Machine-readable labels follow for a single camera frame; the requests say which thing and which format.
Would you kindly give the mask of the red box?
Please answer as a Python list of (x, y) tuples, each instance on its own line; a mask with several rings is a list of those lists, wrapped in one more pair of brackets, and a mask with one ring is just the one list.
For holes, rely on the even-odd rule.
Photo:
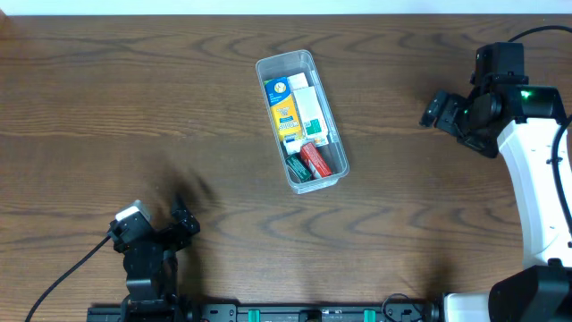
[(300, 148), (300, 158), (307, 166), (315, 179), (322, 179), (333, 175), (332, 169), (327, 165), (322, 155), (311, 142)]

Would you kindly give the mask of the yellow blue box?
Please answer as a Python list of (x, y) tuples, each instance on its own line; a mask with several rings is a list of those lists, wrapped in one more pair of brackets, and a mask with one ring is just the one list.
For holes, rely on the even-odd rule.
[(303, 131), (288, 78), (267, 80), (264, 85), (279, 140), (286, 143), (301, 140)]

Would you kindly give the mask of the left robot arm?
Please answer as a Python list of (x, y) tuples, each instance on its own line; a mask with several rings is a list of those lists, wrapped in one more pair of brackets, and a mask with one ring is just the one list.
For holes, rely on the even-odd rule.
[(178, 292), (176, 253), (200, 232), (198, 220), (177, 195), (173, 221), (165, 228), (151, 225), (151, 214), (134, 201), (115, 215), (107, 232), (114, 250), (123, 255), (129, 295), (122, 301), (121, 321), (191, 321), (193, 306)]

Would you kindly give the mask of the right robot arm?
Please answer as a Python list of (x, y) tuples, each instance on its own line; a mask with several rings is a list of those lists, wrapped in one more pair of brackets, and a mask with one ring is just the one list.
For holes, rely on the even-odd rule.
[(450, 293), (443, 321), (571, 319), (571, 166), (567, 117), (554, 87), (502, 77), (468, 97), (439, 90), (420, 123), (479, 154), (501, 156), (515, 192), (523, 269), (486, 293)]

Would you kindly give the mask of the clear plastic container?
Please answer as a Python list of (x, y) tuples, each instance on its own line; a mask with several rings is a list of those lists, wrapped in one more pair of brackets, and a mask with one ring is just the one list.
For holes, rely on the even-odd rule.
[(292, 190), (336, 184), (349, 173), (349, 161), (313, 56), (297, 50), (267, 57), (256, 72)]

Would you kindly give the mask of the blue white box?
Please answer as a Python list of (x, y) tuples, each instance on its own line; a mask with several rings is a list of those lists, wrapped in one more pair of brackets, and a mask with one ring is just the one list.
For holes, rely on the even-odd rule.
[[(292, 94), (297, 89), (302, 89), (305, 87), (314, 87), (314, 86), (308, 85), (306, 75), (303, 72), (289, 76), (288, 77), (288, 83), (290, 85), (290, 89), (291, 89)], [(326, 146), (329, 144), (329, 140), (327, 139), (327, 135), (329, 134), (329, 129), (328, 129), (328, 134), (326, 136), (317, 137), (314, 139), (309, 139), (306, 136), (306, 134), (304, 133), (303, 128), (302, 128), (302, 131), (303, 131), (303, 138), (301, 140), (294, 140), (294, 141), (291, 141), (289, 143), (283, 142), (283, 145), (284, 145), (285, 150), (286, 150), (288, 155), (299, 153), (300, 148), (308, 142), (312, 142), (317, 148), (322, 147), (322, 146)]]

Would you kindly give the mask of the dark green box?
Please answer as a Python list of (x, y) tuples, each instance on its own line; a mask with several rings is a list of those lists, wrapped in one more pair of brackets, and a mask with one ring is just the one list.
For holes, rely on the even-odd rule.
[(292, 154), (286, 157), (285, 163), (293, 175), (293, 181), (296, 183), (309, 182), (313, 179), (312, 173), (307, 166), (301, 161), (298, 154)]

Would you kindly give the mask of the white green box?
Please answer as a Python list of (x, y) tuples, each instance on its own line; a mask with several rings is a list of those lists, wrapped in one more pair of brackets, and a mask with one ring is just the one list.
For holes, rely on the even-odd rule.
[(304, 133), (309, 139), (326, 136), (328, 128), (314, 87), (293, 93)]

